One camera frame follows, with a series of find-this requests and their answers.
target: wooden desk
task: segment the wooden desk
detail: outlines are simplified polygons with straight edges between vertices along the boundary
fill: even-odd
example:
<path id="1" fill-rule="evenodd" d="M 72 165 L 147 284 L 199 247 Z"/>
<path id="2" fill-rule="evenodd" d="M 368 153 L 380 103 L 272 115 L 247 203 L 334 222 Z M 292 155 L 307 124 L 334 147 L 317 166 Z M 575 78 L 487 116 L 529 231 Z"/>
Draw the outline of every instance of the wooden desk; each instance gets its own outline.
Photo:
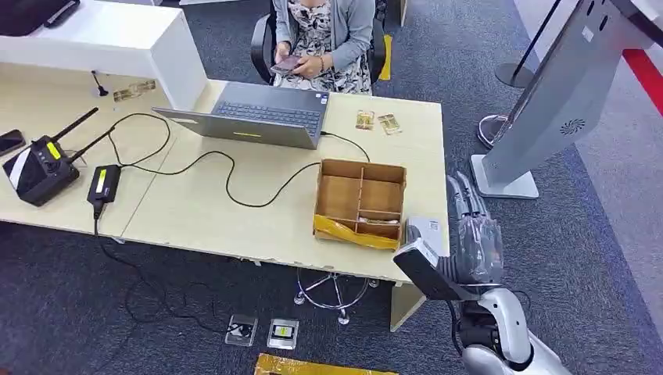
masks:
<path id="1" fill-rule="evenodd" d="M 123 88 L 140 81 L 132 77 L 103 75 L 99 79 L 111 92 L 112 88 Z M 55 135 L 97 106 L 99 111 L 94 116 L 60 142 L 65 150 L 78 150 L 108 130 L 121 117 L 134 112 L 151 113 L 153 105 L 168 105 L 161 90 L 150 91 L 139 98 L 120 103 L 113 101 L 112 93 L 104 98 L 96 93 L 96 85 L 89 73 L 0 64 L 0 134 L 20 129 L 27 142 L 44 134 Z M 179 127 L 173 127 L 167 149 L 174 143 L 180 130 Z M 113 132 L 120 157 L 125 162 L 136 160 L 149 150 L 158 148 L 165 137 L 162 122 L 142 117 L 122 123 Z M 4 155 L 0 163 L 16 153 Z M 166 153 L 162 152 L 147 161 L 145 166 L 158 168 L 165 157 Z M 91 233 L 92 207 L 86 197 L 92 174 L 95 167 L 114 164 L 116 160 L 108 140 L 99 142 L 84 155 L 84 159 L 87 167 L 80 162 L 76 163 L 81 172 L 78 180 L 42 207 L 34 207 L 19 200 L 3 171 L 0 177 L 0 220 Z M 102 234 L 117 238 L 122 234 L 153 178 L 149 173 L 123 173 L 117 192 L 121 198 L 106 207 L 100 227 Z"/>
<path id="2" fill-rule="evenodd" d="M 210 81 L 198 108 L 209 112 L 223 87 L 224 82 Z M 356 129 L 360 109 L 374 111 L 376 116 L 393 113 L 403 133 L 386 135 L 379 124 L 373 131 Z M 445 235 L 443 243 L 448 244 L 440 104 L 333 94 L 323 130 L 355 141 L 366 149 L 373 162 L 406 167 L 405 217 L 439 219 Z M 364 160 L 355 146 L 333 137 L 323 137 L 318 150 L 311 151 L 201 137 L 183 129 L 160 170 L 179 170 L 212 150 L 221 150 L 235 159 L 231 193 L 252 204 L 269 200 L 294 172 L 308 163 L 324 158 Z M 302 172 L 272 205 L 251 209 L 235 204 L 226 195 L 224 185 L 230 166 L 222 155 L 210 155 L 181 175 L 156 177 L 122 238 L 410 283 L 393 263 L 390 251 L 314 238 L 317 168 Z M 135 174 L 143 172 L 127 170 L 123 178 Z M 393 330 L 423 302 L 422 297 L 412 285 L 394 289 Z"/>

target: caster wheel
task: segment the caster wheel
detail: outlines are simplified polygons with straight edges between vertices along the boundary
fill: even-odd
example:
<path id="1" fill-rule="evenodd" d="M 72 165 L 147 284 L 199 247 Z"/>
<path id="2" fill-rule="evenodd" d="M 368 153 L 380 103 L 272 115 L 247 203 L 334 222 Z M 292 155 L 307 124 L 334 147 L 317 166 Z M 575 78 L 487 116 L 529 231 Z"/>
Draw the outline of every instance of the caster wheel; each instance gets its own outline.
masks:
<path id="1" fill-rule="evenodd" d="M 299 294 L 295 297 L 294 301 L 295 301 L 295 305 L 303 305 L 304 302 L 306 301 L 306 298 L 304 298 L 304 295 L 302 295 L 301 293 L 299 293 Z"/>

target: floral dress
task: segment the floral dress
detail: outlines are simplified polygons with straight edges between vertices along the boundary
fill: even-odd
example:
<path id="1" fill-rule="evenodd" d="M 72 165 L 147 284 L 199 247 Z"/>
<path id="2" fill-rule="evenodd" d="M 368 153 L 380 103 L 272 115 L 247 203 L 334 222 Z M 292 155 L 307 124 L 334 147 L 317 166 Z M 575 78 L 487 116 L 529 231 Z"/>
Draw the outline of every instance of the floral dress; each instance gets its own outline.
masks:
<path id="1" fill-rule="evenodd" d="M 288 8 L 299 24 L 299 40 L 292 55 L 321 56 L 332 51 L 332 6 L 330 0 L 323 5 L 307 8 L 299 0 L 288 0 Z M 274 86 L 315 91 L 337 91 L 371 95 L 371 73 L 366 54 L 343 69 L 329 69 L 310 80 L 296 75 L 277 74 Z"/>

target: laptop keyboard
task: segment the laptop keyboard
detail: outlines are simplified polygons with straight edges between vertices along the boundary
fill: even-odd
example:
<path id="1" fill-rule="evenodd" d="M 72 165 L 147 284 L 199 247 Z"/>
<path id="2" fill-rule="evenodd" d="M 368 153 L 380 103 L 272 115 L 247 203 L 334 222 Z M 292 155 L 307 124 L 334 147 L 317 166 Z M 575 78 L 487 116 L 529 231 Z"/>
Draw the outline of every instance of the laptop keyboard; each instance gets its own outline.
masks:
<path id="1" fill-rule="evenodd" d="M 318 112 L 231 102 L 221 102 L 214 114 L 232 116 L 242 120 L 252 120 L 256 122 L 269 121 L 272 123 L 283 123 L 287 125 L 300 125 L 306 128 L 306 132 L 308 132 L 311 137 L 315 137 L 316 135 L 321 115 L 321 113 Z"/>

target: laptop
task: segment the laptop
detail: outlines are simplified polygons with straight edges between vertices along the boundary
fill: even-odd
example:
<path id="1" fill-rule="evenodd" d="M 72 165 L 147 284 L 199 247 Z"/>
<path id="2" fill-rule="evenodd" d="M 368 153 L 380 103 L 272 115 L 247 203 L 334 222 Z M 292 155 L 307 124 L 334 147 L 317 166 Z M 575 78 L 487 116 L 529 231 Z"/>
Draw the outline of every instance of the laptop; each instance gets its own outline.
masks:
<path id="1" fill-rule="evenodd" d="M 328 92 L 228 82 L 211 113 L 152 108 L 203 137 L 317 148 Z"/>

